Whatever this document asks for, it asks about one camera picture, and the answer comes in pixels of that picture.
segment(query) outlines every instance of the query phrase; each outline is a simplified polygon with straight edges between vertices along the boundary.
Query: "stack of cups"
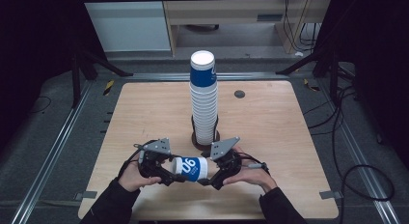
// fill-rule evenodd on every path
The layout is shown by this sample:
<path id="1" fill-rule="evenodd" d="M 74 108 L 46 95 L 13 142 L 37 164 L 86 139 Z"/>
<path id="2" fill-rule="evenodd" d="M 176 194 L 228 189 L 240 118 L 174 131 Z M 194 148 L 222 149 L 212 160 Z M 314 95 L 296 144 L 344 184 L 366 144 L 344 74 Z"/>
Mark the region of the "stack of cups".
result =
<path id="1" fill-rule="evenodd" d="M 214 56 L 208 51 L 197 51 L 190 61 L 190 93 L 196 141 L 210 145 L 215 136 L 217 120 L 217 76 Z"/>

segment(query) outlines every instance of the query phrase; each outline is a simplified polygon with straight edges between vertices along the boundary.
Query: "cabinet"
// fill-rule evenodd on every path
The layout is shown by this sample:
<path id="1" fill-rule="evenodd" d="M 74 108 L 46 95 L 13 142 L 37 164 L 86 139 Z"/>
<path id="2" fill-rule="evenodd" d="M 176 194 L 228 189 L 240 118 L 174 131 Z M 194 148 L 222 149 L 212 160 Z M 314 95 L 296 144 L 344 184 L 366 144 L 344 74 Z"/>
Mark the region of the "cabinet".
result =
<path id="1" fill-rule="evenodd" d="M 173 54 L 179 25 L 227 23 L 276 23 L 286 53 L 294 51 L 289 28 L 297 40 L 304 23 L 322 22 L 330 0 L 230 0 L 163 2 Z"/>

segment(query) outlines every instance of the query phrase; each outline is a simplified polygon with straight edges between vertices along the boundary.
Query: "gray floor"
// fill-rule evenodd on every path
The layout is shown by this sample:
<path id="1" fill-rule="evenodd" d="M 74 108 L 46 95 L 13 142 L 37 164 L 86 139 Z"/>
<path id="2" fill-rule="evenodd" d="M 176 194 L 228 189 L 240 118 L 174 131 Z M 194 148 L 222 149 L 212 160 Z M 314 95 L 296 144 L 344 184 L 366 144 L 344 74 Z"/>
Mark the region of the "gray floor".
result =
<path id="1" fill-rule="evenodd" d="M 226 33 L 239 33 L 234 37 Z M 274 72 L 283 70 L 297 61 L 299 57 L 286 55 L 278 42 L 273 25 L 220 26 L 217 31 L 208 31 L 203 27 L 183 27 L 180 32 L 177 55 L 173 59 L 141 59 L 138 61 L 112 61 L 121 69 L 143 72 L 189 72 L 189 56 L 198 49 L 208 49 L 216 56 L 217 70 L 223 72 Z M 311 75 L 314 63 L 293 73 L 286 80 L 290 81 L 303 112 L 325 101 L 324 87 L 328 78 L 315 79 Z M 115 104 L 124 83 L 133 80 L 119 78 L 110 71 L 98 67 L 99 76 L 92 82 L 89 96 L 79 117 L 70 132 L 57 163 L 53 168 L 40 196 L 40 201 L 33 209 L 27 223 L 78 223 L 78 207 L 50 206 L 49 202 L 72 201 L 74 195 L 86 189 L 96 157 L 108 127 Z M 304 85 L 308 78 L 310 85 L 320 86 L 321 91 L 314 91 Z M 114 86 L 108 96 L 103 95 L 108 80 L 114 79 Z M 0 165 L 0 223 L 10 223 L 14 213 L 25 197 L 36 175 L 41 169 L 53 146 L 60 129 L 70 112 L 72 102 L 71 75 L 64 73 L 49 79 L 42 87 L 41 95 L 26 121 L 15 134 L 9 145 L 8 156 Z M 368 121 L 367 112 L 353 96 L 347 97 L 342 111 L 344 124 L 350 128 L 368 162 L 385 172 L 395 185 L 395 197 L 391 204 L 401 223 L 409 223 L 409 174 L 394 150 L 388 145 L 376 142 L 376 131 Z M 308 126 L 315 125 L 332 114 L 329 104 L 325 104 L 305 115 Z M 311 134 L 330 131 L 333 122 L 311 129 Z M 337 176 L 331 150 L 331 134 L 313 135 L 318 156 L 325 175 L 334 191 L 341 189 L 341 180 Z M 341 171 L 354 165 L 341 130 L 336 132 L 336 153 Z M 383 180 L 381 183 L 388 191 Z M 367 191 L 361 175 L 353 173 L 348 182 Z M 378 209 L 372 201 L 363 199 L 350 190 L 345 191 L 344 223 L 387 223 L 381 219 Z M 309 223 L 338 223 L 335 220 L 309 220 Z"/>

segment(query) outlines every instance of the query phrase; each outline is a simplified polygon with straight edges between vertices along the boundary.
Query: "paper cup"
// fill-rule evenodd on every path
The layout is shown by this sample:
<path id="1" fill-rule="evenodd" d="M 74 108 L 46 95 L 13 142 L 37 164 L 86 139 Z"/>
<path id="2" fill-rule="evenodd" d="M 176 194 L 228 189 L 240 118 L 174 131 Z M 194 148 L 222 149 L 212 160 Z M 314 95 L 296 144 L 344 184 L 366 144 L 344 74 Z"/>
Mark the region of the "paper cup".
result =
<path id="1" fill-rule="evenodd" d="M 190 91 L 192 94 L 195 94 L 197 96 L 206 96 L 206 95 L 212 95 L 214 93 L 217 93 L 217 81 L 215 81 L 213 84 L 211 84 L 208 87 L 199 87 L 195 86 L 192 81 L 189 83 L 190 85 Z"/>
<path id="2" fill-rule="evenodd" d="M 204 157 L 176 157 L 172 172 L 183 175 L 190 182 L 207 178 L 207 161 Z"/>
<path id="3" fill-rule="evenodd" d="M 193 53 L 190 58 L 191 89 L 197 93 L 208 93 L 217 87 L 216 81 L 214 55 L 205 50 Z"/>
<path id="4" fill-rule="evenodd" d="M 215 102 L 216 100 L 217 100 L 217 96 L 209 97 L 209 98 L 192 97 L 192 102 L 195 102 L 196 104 L 209 104 L 209 103 Z"/>

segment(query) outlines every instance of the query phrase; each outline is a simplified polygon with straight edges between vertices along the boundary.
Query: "person's arm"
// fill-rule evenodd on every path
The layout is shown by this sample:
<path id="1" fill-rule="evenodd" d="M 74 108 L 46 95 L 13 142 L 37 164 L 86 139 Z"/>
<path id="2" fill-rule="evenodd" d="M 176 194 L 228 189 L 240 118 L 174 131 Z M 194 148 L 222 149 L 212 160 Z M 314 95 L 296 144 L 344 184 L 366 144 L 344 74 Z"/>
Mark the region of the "person's arm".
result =
<path id="1" fill-rule="evenodd" d="M 129 223 L 140 189 L 129 192 L 114 179 L 81 220 L 81 224 Z"/>
<path id="2" fill-rule="evenodd" d="M 81 224 L 125 224 L 129 223 L 132 207 L 140 194 L 141 187 L 160 182 L 161 179 L 144 178 L 139 173 L 139 154 L 130 161 L 120 178 L 115 178 L 95 201 L 81 220 Z"/>
<path id="3" fill-rule="evenodd" d="M 233 147 L 233 149 L 238 153 L 243 153 L 239 147 Z M 242 159 L 241 163 L 242 165 L 248 165 L 254 162 L 250 159 Z M 265 194 L 260 196 L 259 204 L 268 224 L 306 223 L 304 218 L 278 187 L 276 181 L 263 169 L 243 167 L 238 174 L 225 179 L 223 185 L 235 182 L 247 182 L 259 185 L 262 188 Z"/>
<path id="4" fill-rule="evenodd" d="M 279 187 L 260 196 L 259 205 L 268 224 L 307 223 Z"/>

